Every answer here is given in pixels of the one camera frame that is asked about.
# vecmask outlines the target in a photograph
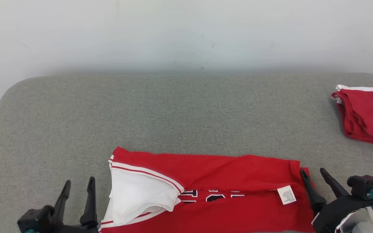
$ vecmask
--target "clothing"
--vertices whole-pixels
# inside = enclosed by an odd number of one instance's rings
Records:
[[[373,87],[337,85],[332,98],[342,116],[346,136],[373,143]]]
[[[109,163],[112,191],[102,233],[314,231],[299,161],[118,147]],[[296,201],[283,205],[277,189],[288,185]]]

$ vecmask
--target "gray fabric surface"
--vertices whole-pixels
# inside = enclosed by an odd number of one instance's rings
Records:
[[[103,217],[113,149],[302,161],[317,190],[335,199],[319,168],[346,188],[373,175],[373,144],[343,135],[330,94],[337,84],[373,87],[369,74],[142,75],[34,78],[0,101],[0,232],[18,232],[29,208],[53,205],[72,182],[64,215],[83,213],[96,177]]]

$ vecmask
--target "folded red jersey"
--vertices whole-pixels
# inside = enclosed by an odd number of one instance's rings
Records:
[[[101,233],[314,232],[299,161],[118,147],[109,166]]]
[[[342,116],[346,136],[373,143],[373,87],[336,86],[332,98]]]

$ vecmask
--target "white wall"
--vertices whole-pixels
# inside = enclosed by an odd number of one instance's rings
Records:
[[[0,0],[0,98],[65,72],[373,73],[373,0]]]

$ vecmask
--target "care label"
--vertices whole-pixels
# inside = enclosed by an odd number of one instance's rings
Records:
[[[277,192],[280,195],[281,202],[283,202],[283,205],[296,201],[296,198],[294,197],[294,193],[293,190],[291,190],[290,185],[277,189]]]

